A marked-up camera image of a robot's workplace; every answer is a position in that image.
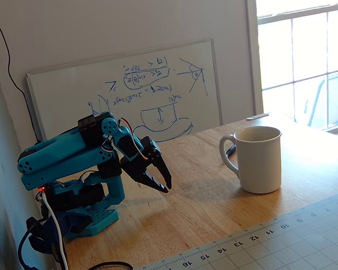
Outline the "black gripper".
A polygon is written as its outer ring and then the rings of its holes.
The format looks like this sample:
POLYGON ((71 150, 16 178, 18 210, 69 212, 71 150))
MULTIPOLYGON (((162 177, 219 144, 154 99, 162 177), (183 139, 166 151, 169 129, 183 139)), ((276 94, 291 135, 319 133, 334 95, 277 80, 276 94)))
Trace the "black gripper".
POLYGON ((135 157, 132 161, 128 158, 121 158, 122 169, 135 181, 145 186, 153 188, 157 191, 168 193, 172 188, 171 174, 164 162, 161 152, 157 145, 148 136, 140 140, 144 146, 143 155, 148 158, 148 161, 144 160, 140 155, 135 157), (154 166, 158 169, 161 176, 164 178, 167 187, 159 183, 154 177, 152 177, 147 171, 148 166, 154 166))

